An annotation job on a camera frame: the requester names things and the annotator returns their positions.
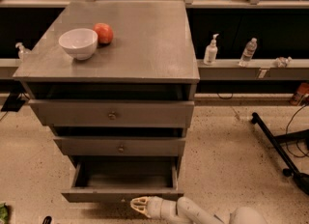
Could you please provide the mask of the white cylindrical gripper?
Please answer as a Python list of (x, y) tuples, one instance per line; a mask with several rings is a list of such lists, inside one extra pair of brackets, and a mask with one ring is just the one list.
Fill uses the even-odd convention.
[(172, 220), (177, 216), (177, 204), (175, 201), (165, 200), (159, 197), (138, 197), (130, 201), (133, 210), (153, 219)]

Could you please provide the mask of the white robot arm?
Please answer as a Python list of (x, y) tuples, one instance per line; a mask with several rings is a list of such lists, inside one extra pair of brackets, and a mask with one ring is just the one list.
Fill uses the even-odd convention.
[[(224, 224), (186, 197), (171, 201), (157, 196), (143, 196), (132, 199), (130, 206), (148, 218), (164, 219), (169, 224)], [(256, 210), (240, 207), (230, 214), (228, 224), (267, 224), (267, 221)]]

